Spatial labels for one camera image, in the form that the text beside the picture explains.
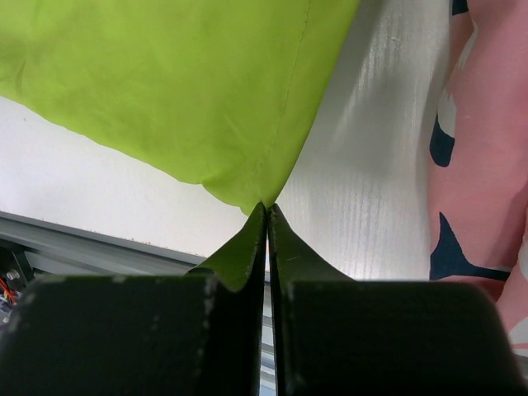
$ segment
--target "white surface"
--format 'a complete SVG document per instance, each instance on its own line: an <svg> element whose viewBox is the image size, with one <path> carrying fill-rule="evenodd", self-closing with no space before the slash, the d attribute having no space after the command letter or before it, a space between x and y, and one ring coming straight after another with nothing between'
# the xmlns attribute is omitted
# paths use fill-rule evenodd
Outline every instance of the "white surface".
<svg viewBox="0 0 528 396"><path fill-rule="evenodd" d="M295 230L349 275L427 276L426 143L446 60L448 6L362 2L280 196ZM201 256L245 220L201 186L5 99L0 142L3 211Z"/></svg>

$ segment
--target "pink patterned fabric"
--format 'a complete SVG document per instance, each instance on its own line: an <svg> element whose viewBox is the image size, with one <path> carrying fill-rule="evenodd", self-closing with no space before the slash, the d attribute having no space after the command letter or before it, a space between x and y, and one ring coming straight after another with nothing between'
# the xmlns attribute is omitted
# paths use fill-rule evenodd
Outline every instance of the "pink patterned fabric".
<svg viewBox="0 0 528 396"><path fill-rule="evenodd" d="M528 1L453 0L430 143L431 279L481 285L528 355Z"/></svg>

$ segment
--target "wire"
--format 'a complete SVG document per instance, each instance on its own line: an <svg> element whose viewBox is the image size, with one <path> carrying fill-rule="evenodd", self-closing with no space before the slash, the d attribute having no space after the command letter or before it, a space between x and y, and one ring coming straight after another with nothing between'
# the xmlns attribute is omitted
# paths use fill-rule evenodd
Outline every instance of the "wire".
<svg viewBox="0 0 528 396"><path fill-rule="evenodd" d="M0 287L5 293L7 293L7 296L11 300L11 303L15 304L17 300L15 299L13 292L7 287L6 282L4 282L2 278L0 278Z"/></svg>

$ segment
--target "lime green fabric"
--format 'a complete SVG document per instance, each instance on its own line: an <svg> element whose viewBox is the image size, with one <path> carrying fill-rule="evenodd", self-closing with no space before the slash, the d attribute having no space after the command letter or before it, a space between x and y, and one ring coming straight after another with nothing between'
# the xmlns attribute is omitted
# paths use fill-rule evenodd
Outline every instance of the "lime green fabric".
<svg viewBox="0 0 528 396"><path fill-rule="evenodd" d="M0 95L246 213L270 205L359 0L0 0Z"/></svg>

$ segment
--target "dark blue pattern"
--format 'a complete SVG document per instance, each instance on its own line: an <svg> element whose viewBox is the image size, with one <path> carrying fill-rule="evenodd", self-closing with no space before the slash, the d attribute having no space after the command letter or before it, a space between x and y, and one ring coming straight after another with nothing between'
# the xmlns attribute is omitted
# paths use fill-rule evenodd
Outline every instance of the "dark blue pattern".
<svg viewBox="0 0 528 396"><path fill-rule="evenodd" d="M440 238L435 251L431 254L429 279L438 281L447 276L477 276L480 278L505 281L510 273L474 266L464 256L455 233L446 217L440 213Z"/></svg>
<svg viewBox="0 0 528 396"><path fill-rule="evenodd" d="M442 130L438 123L438 115L436 115L435 126L429 143L429 152L435 164L439 167L447 167L451 161L454 146L455 139Z"/></svg>
<svg viewBox="0 0 528 396"><path fill-rule="evenodd" d="M451 15L463 14L469 11L468 0L453 0L453 7L451 9Z"/></svg>

